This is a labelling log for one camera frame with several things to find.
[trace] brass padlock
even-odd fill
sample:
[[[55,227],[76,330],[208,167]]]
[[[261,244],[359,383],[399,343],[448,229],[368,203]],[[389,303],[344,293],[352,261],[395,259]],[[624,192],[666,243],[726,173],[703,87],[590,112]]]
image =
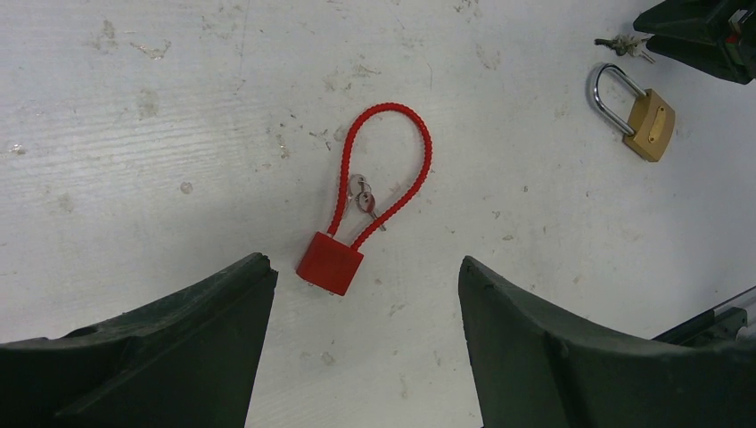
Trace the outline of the brass padlock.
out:
[[[637,94],[630,120],[625,122],[601,101],[598,93],[598,79],[604,71],[611,71]],[[653,89],[644,90],[622,69],[614,64],[604,64],[596,72],[593,85],[593,99],[596,107],[625,133],[625,144],[649,162],[662,158],[675,130],[675,111]]]

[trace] black plastic part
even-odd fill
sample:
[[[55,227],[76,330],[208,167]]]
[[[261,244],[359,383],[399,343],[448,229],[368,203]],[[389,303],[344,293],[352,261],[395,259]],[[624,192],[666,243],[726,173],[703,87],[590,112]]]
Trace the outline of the black plastic part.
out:
[[[615,332],[470,257],[459,297],[486,428],[754,426],[756,342],[694,349]]]
[[[741,22],[742,36],[734,48],[726,40],[734,34],[729,19],[738,10],[756,10],[753,0],[666,0],[640,14],[637,31],[654,35],[649,51],[670,57],[716,78],[747,84],[756,78],[756,17]]]
[[[748,312],[730,308],[718,316],[708,310],[653,339],[673,345],[700,348],[718,342],[734,342],[737,331],[748,325]]]
[[[243,427],[276,278],[255,253],[61,339],[0,345],[0,426]]]

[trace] bunch of keys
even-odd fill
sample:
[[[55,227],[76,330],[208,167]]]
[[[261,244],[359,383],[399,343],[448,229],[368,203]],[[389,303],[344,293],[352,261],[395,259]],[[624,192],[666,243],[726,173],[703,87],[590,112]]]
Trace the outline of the bunch of keys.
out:
[[[352,202],[352,200],[355,200],[357,208],[360,211],[364,212],[365,214],[369,214],[370,217],[373,218],[373,220],[378,219],[378,216],[375,214],[375,197],[373,196],[372,189],[367,183],[365,177],[359,174],[355,174],[349,179],[347,209],[349,208],[349,204]],[[347,211],[348,210],[344,210],[344,216],[347,215]],[[386,231],[386,227],[384,225],[381,225],[380,228],[383,232]]]
[[[641,45],[648,40],[649,38],[640,38],[626,34],[620,34],[612,40],[597,38],[596,40],[594,40],[594,44],[597,46],[606,46],[609,49],[612,49],[614,53],[617,54],[617,56],[623,56],[624,54],[629,54],[633,58],[637,58],[639,56],[653,64],[656,62],[656,60],[652,58],[651,55],[646,53],[643,49],[641,49]]]

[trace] metal shackle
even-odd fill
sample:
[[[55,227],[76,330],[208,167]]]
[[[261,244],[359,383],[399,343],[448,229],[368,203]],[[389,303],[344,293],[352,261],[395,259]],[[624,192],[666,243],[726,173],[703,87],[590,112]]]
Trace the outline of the metal shackle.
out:
[[[633,91],[636,92],[638,97],[641,96],[647,96],[646,91],[640,87],[638,83],[636,83],[635,80],[630,78],[627,74],[625,74],[624,71],[620,67],[617,67],[614,64],[603,64],[601,67],[598,68],[598,71],[596,72],[596,79],[594,80],[593,84],[593,101],[596,103],[596,107],[598,110],[603,113],[604,116],[609,118],[615,125],[617,125],[622,132],[625,133],[627,136],[633,136],[636,133],[636,130],[633,129],[628,122],[623,120],[620,116],[617,116],[617,113],[612,111],[609,107],[604,104],[603,101],[601,101],[601,95],[598,93],[598,80],[601,78],[601,75],[604,74],[605,71],[612,72],[617,78],[625,82],[630,88],[632,88]]]

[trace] white surface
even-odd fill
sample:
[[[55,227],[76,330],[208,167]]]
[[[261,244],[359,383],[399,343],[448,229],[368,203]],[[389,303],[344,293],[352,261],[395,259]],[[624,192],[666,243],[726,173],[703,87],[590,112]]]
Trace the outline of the white surface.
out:
[[[4,0],[0,341],[60,336],[261,251],[280,276],[248,426],[479,427],[465,254],[643,337],[753,286],[753,86],[593,46],[654,3]],[[661,163],[589,109],[606,61],[676,108]],[[334,134],[385,101],[423,116],[435,172],[340,299],[293,269],[333,212]],[[385,209],[419,160],[413,127],[383,114],[353,163]],[[366,221],[352,212],[339,237]]]

